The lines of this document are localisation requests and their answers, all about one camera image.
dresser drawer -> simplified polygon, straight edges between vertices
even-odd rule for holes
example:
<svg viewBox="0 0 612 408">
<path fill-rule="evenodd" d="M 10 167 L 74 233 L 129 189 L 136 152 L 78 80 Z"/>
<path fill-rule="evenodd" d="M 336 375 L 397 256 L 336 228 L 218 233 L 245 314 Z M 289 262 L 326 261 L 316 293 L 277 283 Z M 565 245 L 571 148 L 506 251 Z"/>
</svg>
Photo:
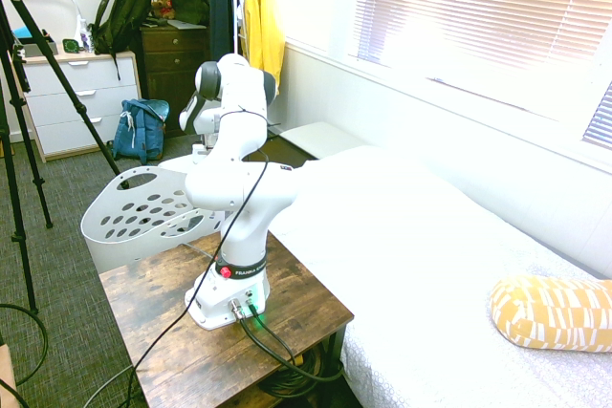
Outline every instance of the dresser drawer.
<svg viewBox="0 0 612 408">
<path fill-rule="evenodd" d="M 107 117 L 121 113 L 121 102 L 138 98 L 136 85 L 77 92 L 78 99 L 87 107 L 89 118 Z M 81 120 L 72 101 L 65 93 L 28 97 L 28 107 L 34 124 L 65 123 Z"/>
<path fill-rule="evenodd" d="M 59 67 L 75 91 L 98 90 L 133 86 L 136 84 L 132 58 L 117 59 L 121 80 L 117 79 L 117 68 L 112 59 L 75 60 L 60 62 Z M 64 93 L 64 87 L 48 63 L 25 66 L 32 90 L 27 96 L 55 95 Z"/>
<path fill-rule="evenodd" d="M 119 115 L 111 115 L 92 118 L 92 123 L 104 142 L 115 138 L 119 117 Z M 39 126 L 36 132 L 45 155 L 96 145 L 94 137 L 83 120 Z"/>
<path fill-rule="evenodd" d="M 207 50 L 208 34 L 206 29 L 144 31 L 142 45 L 146 54 Z"/>
<path fill-rule="evenodd" d="M 149 73 L 182 72 L 197 69 L 205 61 L 204 51 L 181 53 L 148 53 L 144 65 Z"/>
</svg>

yellow jacket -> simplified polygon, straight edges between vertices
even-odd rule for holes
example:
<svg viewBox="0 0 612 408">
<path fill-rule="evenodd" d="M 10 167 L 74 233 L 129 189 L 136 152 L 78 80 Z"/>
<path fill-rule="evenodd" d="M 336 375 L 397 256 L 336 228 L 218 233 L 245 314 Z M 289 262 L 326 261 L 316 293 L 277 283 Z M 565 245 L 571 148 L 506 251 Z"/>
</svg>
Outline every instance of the yellow jacket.
<svg viewBox="0 0 612 408">
<path fill-rule="evenodd" d="M 274 75 L 280 86 L 285 34 L 276 0 L 245 0 L 245 24 L 250 64 Z"/>
</svg>

bed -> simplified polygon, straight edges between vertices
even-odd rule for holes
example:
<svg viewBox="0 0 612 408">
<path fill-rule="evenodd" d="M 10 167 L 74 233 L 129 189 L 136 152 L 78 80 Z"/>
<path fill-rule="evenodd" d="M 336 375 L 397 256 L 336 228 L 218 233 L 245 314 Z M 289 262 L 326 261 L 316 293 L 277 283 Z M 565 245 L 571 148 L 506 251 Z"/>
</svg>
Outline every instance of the bed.
<svg viewBox="0 0 612 408">
<path fill-rule="evenodd" d="M 589 274 L 415 159 L 359 147 L 296 173 L 271 232 L 355 315 L 342 361 L 363 407 L 612 407 L 612 354 L 519 348 L 490 319 L 507 275 Z"/>
</svg>

drawer handle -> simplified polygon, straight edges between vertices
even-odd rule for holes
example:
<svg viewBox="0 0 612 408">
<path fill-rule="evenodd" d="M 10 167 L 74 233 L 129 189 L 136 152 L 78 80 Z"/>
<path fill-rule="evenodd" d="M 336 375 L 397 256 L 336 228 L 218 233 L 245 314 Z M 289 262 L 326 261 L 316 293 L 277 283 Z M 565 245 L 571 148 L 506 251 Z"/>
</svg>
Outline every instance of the drawer handle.
<svg viewBox="0 0 612 408">
<path fill-rule="evenodd" d="M 77 96 L 93 96 L 96 93 L 96 90 L 88 90 L 88 91 L 77 91 Z"/>
</svg>

black backpack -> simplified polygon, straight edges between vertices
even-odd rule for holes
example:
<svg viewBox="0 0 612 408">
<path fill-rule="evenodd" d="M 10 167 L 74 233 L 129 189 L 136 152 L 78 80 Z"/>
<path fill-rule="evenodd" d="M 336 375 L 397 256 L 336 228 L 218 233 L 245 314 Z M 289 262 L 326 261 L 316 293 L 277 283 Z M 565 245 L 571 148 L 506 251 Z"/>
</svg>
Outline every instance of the black backpack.
<svg viewBox="0 0 612 408">
<path fill-rule="evenodd" d="M 100 25 L 110 0 L 102 0 L 91 25 L 96 54 L 110 54 L 117 66 L 116 54 L 124 52 L 151 11 L 151 0 L 115 0 L 108 19 Z"/>
<path fill-rule="evenodd" d="M 210 22 L 210 0 L 170 0 L 176 19 L 207 26 Z"/>
</svg>

